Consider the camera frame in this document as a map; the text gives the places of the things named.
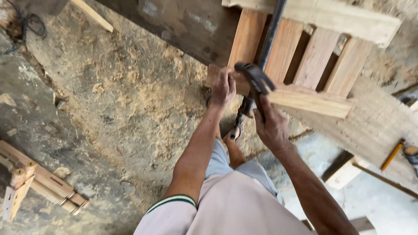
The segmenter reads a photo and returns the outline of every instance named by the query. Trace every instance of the forearm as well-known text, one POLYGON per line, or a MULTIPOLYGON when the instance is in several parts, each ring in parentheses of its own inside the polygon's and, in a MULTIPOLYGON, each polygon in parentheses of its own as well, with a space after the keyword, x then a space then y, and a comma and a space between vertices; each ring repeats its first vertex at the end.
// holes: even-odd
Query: forearm
POLYGON ((222 108, 209 107, 174 166, 173 180, 164 197, 188 192, 197 202, 222 114, 222 108))
POLYGON ((289 174, 303 211, 318 234, 358 234, 347 216, 292 144, 272 151, 289 174))

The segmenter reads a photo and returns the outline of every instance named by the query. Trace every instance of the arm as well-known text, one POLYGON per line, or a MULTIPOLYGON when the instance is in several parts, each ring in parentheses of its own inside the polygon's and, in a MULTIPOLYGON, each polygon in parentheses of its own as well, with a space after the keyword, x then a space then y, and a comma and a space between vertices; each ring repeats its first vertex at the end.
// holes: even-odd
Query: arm
POLYGON ((229 76, 232 72, 232 69, 223 68, 214 80, 211 104, 174 166, 173 180, 163 198, 185 194, 198 201, 215 144, 216 130, 225 107, 236 93, 235 80, 229 76))
POLYGON ((358 234, 348 220, 344 211, 329 194, 321 181, 298 155, 296 147, 288 139, 288 122, 286 118, 272 107, 266 97, 262 96, 266 122, 255 109, 257 134, 274 156, 283 164, 303 211, 318 234, 358 234))

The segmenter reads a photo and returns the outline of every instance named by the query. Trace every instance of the striped sleeve cuff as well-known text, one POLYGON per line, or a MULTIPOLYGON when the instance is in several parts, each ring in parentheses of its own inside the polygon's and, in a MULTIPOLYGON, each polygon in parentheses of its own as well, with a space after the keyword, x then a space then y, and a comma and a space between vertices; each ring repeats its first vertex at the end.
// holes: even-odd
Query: striped sleeve cuff
POLYGON ((151 208, 149 208, 148 211, 145 214, 150 213, 155 208, 157 208, 157 207, 159 207, 159 206, 161 206, 161 205, 163 205, 165 203, 168 203, 168 202, 176 202, 176 201, 177 202, 178 201, 181 201, 181 202, 190 203, 190 204, 192 204, 196 208, 196 202, 193 200, 193 198, 191 198, 191 197, 189 197, 187 195, 184 195, 184 194, 176 194, 176 195, 169 196, 167 198, 164 198, 164 199, 159 200, 154 205, 152 205, 151 208))

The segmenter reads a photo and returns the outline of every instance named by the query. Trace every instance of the hand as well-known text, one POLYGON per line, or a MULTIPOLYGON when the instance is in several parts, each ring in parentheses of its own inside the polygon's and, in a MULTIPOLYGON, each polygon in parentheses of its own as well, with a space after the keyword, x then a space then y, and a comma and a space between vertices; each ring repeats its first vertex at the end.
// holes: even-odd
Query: hand
POLYGON ((237 93, 235 80, 230 76, 234 72, 233 69, 225 67, 219 70, 212 83, 211 106, 215 105, 225 108, 237 93))
POLYGON ((254 117, 257 134, 261 141, 272 152, 281 151, 291 146, 287 119, 280 115, 266 96, 261 95, 260 102, 264 109, 265 123, 263 123, 261 113, 257 109, 254 109, 254 117))

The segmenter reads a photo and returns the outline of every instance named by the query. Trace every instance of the shirt sleeve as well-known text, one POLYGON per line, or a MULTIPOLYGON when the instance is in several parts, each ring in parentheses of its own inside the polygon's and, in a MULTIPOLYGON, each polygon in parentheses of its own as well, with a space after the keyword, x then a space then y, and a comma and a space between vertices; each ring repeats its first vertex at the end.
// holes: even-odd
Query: shirt sleeve
POLYGON ((148 209, 134 235, 185 235, 196 213, 196 203, 187 195, 164 198, 148 209))

